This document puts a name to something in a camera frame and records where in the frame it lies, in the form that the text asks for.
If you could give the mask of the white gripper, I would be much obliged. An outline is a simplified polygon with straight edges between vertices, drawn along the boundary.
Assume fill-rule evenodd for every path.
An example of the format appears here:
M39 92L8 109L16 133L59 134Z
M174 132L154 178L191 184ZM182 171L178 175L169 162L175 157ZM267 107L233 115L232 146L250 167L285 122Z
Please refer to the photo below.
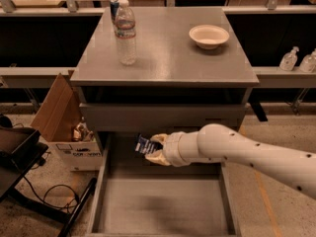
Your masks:
M150 140L164 143L163 150L157 150L145 155L154 164L175 167L189 166L199 159L198 134L196 132L174 132L170 135L160 133L153 135Z

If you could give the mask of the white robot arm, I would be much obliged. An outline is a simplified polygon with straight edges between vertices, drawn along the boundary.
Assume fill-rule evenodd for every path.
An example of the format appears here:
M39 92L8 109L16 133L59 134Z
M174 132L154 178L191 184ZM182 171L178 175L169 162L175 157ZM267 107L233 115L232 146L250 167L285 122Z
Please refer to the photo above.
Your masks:
M316 198L316 154L255 141L222 124L195 132L156 134L162 148L145 158L162 166L232 162L251 167L310 198Z

